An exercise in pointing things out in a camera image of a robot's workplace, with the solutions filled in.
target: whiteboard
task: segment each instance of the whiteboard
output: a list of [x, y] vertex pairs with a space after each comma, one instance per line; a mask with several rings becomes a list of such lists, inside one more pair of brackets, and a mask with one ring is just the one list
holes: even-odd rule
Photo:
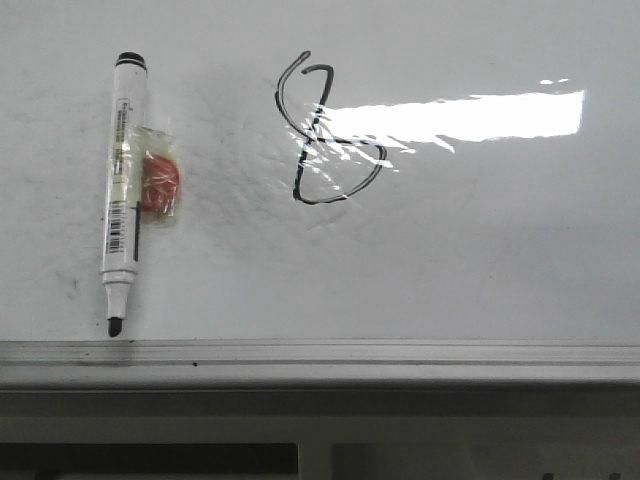
[[[113, 64], [135, 51], [183, 190], [177, 225], [142, 231], [121, 338], [638, 343], [639, 13], [0, 1], [0, 339], [108, 338]], [[304, 50], [335, 69], [327, 122], [388, 150], [345, 201], [292, 197], [301, 139], [274, 92]], [[300, 122], [323, 78], [289, 80]], [[305, 175], [356, 182], [370, 154], [325, 146]]]

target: whiteboard marker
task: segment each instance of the whiteboard marker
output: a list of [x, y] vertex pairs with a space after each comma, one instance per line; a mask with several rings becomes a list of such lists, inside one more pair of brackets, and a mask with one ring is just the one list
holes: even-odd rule
[[142, 158], [132, 154], [126, 128], [143, 124], [146, 96], [144, 59], [132, 52], [120, 54], [113, 87], [101, 270], [111, 337], [122, 331], [129, 289], [138, 272]]

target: black ink drawing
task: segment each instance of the black ink drawing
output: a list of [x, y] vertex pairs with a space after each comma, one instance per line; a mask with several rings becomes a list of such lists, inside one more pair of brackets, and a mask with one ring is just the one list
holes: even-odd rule
[[[320, 101], [318, 102], [318, 106], [315, 111], [311, 125], [309, 125], [306, 132], [302, 128], [300, 128], [298, 125], [296, 125], [296, 123], [292, 120], [291, 116], [287, 112], [287, 108], [285, 106], [284, 87], [287, 80], [293, 74], [296, 68], [298, 68], [307, 58], [309, 58], [310, 55], [311, 55], [311, 52], [309, 51], [302, 52], [302, 54], [300, 54], [300, 56], [291, 65], [289, 65], [289, 67], [287, 67], [287, 69], [283, 72], [283, 74], [280, 76], [280, 79], [278, 80], [278, 90], [276, 91], [275, 98], [276, 98], [276, 106], [278, 107], [278, 110], [280, 111], [284, 119], [287, 121], [289, 126], [293, 128], [296, 132], [298, 132], [302, 137], [305, 138], [305, 143], [302, 146], [302, 151], [300, 152], [300, 156], [298, 157], [298, 168], [297, 168], [295, 183], [293, 187], [293, 198], [301, 202], [304, 202], [308, 205], [316, 205], [319, 203], [333, 203], [333, 202], [338, 202], [340, 200], [346, 200], [347, 198], [358, 193], [360, 190], [369, 186], [371, 182], [373, 182], [373, 180], [378, 176], [378, 174], [382, 170], [383, 163], [387, 158], [387, 149], [384, 148], [379, 143], [376, 143], [369, 139], [346, 140], [338, 137], [323, 138], [318, 136], [316, 127], [320, 122], [320, 119], [322, 118], [324, 106], [327, 102], [329, 93], [331, 92], [331, 86], [333, 84], [334, 72], [333, 72], [333, 67], [331, 65], [325, 65], [325, 64], [311, 65], [300, 71], [300, 73], [302, 73], [303, 75], [306, 75], [307, 73], [315, 72], [317, 70], [323, 70], [326, 73], [327, 78], [325, 80], [324, 88], [322, 90], [322, 95], [320, 97]], [[342, 192], [340, 193], [340, 195], [336, 195], [333, 197], [311, 199], [302, 195], [302, 193], [300, 192], [300, 184], [302, 182], [302, 176], [304, 174], [304, 169], [306, 166], [307, 152], [309, 150], [309, 146], [313, 142], [339, 143], [339, 144], [346, 144], [346, 145], [371, 145], [378, 150], [378, 161], [375, 164], [371, 173], [369, 173], [369, 175], [367, 175], [367, 177], [364, 180], [362, 180], [358, 185], [353, 187], [351, 190], [347, 192]]]

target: black marker tip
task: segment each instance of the black marker tip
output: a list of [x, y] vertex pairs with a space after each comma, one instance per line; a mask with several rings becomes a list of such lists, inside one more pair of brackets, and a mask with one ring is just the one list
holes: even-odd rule
[[109, 319], [109, 336], [117, 337], [122, 331], [122, 319], [120, 317], [111, 317]]

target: barcode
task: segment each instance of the barcode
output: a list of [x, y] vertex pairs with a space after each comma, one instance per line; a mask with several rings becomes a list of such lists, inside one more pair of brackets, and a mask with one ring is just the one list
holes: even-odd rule
[[124, 241], [126, 235], [127, 203], [111, 202], [109, 205], [109, 215], [107, 221], [107, 253], [124, 252]]

